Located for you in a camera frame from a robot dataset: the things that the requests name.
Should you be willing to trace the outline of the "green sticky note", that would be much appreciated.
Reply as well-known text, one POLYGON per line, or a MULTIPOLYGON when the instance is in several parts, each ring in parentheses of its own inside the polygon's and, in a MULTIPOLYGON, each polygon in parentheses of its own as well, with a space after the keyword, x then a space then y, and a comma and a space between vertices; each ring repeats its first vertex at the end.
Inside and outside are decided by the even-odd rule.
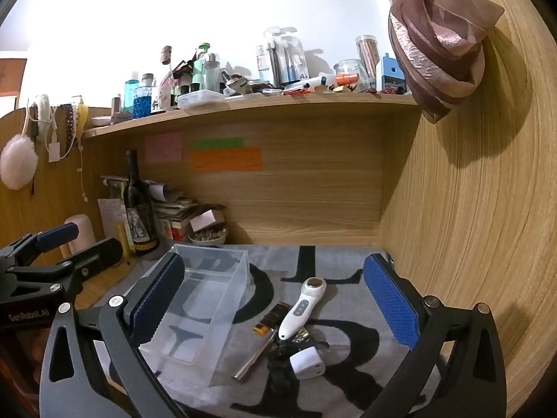
POLYGON ((195 141, 195 150, 230 149, 244 146, 243 138, 215 138, 195 141))

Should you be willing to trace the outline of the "clear jar of sticks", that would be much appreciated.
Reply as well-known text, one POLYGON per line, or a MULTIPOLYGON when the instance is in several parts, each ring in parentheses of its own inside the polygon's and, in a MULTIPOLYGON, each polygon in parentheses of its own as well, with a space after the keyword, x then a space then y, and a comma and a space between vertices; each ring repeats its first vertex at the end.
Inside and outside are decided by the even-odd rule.
POLYGON ((379 62, 378 43, 373 35, 361 35, 355 40, 362 66, 366 69, 371 88, 377 88, 376 69, 379 62))

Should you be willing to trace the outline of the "orange sticky note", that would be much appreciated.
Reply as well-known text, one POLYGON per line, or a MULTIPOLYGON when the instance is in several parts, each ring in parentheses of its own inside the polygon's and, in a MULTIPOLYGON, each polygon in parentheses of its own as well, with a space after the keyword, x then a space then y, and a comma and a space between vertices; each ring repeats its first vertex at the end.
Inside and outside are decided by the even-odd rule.
POLYGON ((261 172, 264 168, 258 146, 195 150, 191 166, 195 173, 261 172))

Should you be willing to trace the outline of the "brown pink scarf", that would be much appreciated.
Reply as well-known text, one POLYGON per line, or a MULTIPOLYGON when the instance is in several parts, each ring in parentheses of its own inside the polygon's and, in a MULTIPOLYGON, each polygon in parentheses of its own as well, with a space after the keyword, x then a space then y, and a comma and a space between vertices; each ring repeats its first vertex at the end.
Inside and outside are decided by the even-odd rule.
POLYGON ((483 40, 503 12, 491 0, 391 0, 391 46, 431 123, 446 117, 480 85, 483 40))

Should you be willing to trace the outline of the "dark wine bottle elephant label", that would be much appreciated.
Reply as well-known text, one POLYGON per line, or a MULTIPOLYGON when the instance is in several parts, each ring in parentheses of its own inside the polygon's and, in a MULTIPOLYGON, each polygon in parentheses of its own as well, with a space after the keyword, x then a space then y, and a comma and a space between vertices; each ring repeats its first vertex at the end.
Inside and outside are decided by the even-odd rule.
POLYGON ((126 218, 135 253, 144 256, 159 247, 159 235, 149 186, 140 177, 136 150, 126 151, 126 163, 128 170, 127 184, 124 189, 126 218))

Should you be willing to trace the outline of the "white handwritten paper note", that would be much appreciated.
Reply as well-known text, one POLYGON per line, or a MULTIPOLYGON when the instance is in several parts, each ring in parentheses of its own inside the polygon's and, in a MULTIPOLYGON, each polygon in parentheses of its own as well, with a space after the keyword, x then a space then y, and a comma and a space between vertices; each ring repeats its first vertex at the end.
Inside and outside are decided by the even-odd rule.
POLYGON ((99 198, 97 205, 105 237, 117 238, 119 225, 126 225, 124 202, 119 198, 99 198))

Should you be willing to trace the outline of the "key bunch with black strap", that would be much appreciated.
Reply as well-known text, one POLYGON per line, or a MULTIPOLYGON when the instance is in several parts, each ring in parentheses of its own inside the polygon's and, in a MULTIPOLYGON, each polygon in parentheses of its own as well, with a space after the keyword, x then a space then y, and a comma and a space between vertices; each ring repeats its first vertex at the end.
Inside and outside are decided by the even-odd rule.
POLYGON ((289 358, 291 355, 307 348, 315 346, 323 359, 323 353, 330 349, 326 341, 318 341, 306 328, 300 330, 297 335, 288 341, 280 341, 276 338, 267 351, 268 378, 264 392, 266 394, 293 394, 299 390, 299 383, 293 374, 289 358))

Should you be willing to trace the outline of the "clear plastic storage box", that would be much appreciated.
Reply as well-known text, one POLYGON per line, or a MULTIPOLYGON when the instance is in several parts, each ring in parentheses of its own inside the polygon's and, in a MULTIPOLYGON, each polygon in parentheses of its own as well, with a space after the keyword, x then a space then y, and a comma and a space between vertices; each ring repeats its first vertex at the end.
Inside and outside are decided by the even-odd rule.
POLYGON ((248 252, 178 243, 170 251, 184 261, 184 279, 140 350, 153 371, 208 387, 248 287, 248 252))

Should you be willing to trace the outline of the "pink sticky note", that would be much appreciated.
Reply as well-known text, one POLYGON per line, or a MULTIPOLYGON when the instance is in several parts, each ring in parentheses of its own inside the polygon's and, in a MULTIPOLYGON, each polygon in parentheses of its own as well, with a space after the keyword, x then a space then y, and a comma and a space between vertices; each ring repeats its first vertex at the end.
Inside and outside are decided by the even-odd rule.
POLYGON ((179 132, 146 137, 147 164, 179 161, 182 161, 182 139, 179 132))

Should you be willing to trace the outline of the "white power adapter plug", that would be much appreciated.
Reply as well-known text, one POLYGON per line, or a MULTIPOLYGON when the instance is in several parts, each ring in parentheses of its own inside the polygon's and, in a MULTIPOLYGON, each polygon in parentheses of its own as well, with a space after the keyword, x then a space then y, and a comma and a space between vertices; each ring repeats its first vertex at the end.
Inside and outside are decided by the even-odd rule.
POLYGON ((315 346, 291 355, 289 361, 297 380, 318 378, 326 372, 326 365, 315 346))

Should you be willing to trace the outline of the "white handheld massager device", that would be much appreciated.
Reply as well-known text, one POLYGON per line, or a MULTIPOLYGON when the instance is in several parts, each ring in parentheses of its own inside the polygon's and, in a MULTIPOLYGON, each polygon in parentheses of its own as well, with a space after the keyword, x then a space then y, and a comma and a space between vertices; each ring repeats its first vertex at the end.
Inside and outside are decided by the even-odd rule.
POLYGON ((300 289, 297 302, 288 311, 278 328, 280 341, 288 341, 305 326, 310 319, 313 309, 322 299, 327 283, 320 277, 306 279, 300 289))

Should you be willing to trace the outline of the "blue glass bottle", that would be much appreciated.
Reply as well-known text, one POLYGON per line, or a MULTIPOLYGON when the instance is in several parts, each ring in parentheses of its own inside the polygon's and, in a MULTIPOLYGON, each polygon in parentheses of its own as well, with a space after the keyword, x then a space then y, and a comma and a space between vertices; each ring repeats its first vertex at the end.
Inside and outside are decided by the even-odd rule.
POLYGON ((152 73, 144 73, 138 88, 134 91, 132 118, 141 119, 152 112, 152 95, 155 77, 152 73))

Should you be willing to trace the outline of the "silver metal pen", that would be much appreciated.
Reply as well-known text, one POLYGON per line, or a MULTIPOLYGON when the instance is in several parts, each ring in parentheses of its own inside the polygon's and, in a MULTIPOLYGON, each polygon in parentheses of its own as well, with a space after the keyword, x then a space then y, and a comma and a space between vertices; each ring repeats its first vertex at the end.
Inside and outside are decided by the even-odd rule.
POLYGON ((261 339, 261 342, 251 351, 249 357, 240 365, 240 367, 233 373, 232 378, 235 381, 241 382, 248 375, 251 368, 256 364, 260 356, 269 347, 276 338, 277 329, 273 328, 261 339))

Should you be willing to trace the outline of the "white bowl of stones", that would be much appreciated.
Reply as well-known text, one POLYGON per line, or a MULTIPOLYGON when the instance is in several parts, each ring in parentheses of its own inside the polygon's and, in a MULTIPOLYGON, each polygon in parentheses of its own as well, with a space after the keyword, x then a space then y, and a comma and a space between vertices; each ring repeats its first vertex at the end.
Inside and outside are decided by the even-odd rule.
POLYGON ((189 241, 198 246, 220 246, 226 242, 228 229, 203 229, 189 235, 189 241))

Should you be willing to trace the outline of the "clear lidded shelf box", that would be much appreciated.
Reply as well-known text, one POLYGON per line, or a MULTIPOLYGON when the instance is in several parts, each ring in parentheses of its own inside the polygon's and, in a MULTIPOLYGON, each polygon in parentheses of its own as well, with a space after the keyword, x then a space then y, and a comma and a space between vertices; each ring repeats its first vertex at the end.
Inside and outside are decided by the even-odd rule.
POLYGON ((210 90, 200 90, 180 95, 176 99, 176 104, 179 109, 188 109, 221 102, 224 99, 225 97, 221 93, 210 90))

